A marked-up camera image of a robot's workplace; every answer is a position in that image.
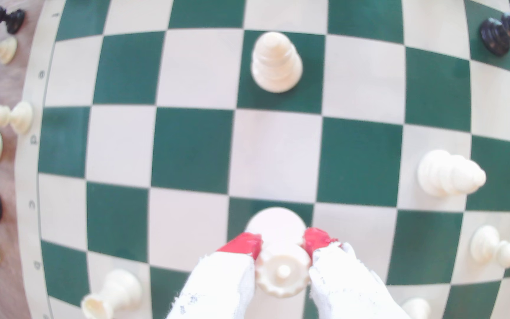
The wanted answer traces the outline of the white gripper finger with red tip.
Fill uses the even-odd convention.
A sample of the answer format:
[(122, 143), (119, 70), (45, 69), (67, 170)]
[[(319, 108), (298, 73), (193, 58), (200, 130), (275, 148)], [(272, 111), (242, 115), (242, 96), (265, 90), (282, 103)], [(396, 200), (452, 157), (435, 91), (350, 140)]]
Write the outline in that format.
[(409, 318), (350, 243), (312, 227), (304, 232), (304, 250), (312, 257), (310, 296), (319, 318)]
[(256, 291), (254, 263), (262, 236), (241, 233), (202, 258), (167, 318), (244, 318)]

